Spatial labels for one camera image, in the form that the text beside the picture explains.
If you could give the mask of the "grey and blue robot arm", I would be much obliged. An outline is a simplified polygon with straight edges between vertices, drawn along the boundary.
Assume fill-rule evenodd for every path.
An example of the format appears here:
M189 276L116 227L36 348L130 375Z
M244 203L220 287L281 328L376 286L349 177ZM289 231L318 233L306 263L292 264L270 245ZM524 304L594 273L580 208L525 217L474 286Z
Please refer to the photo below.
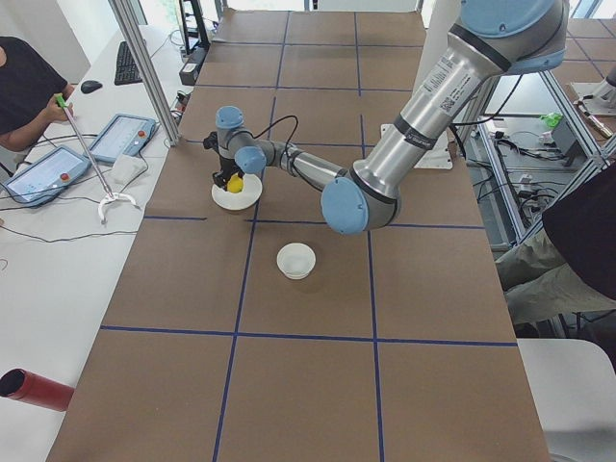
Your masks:
M218 154L216 187L234 174L279 167L321 191L330 228L351 235L384 227L398 215L399 185L490 78L559 66L569 18L566 1L463 1L447 47L370 155L348 169L292 143L260 141L235 106L216 113L216 131L203 145Z

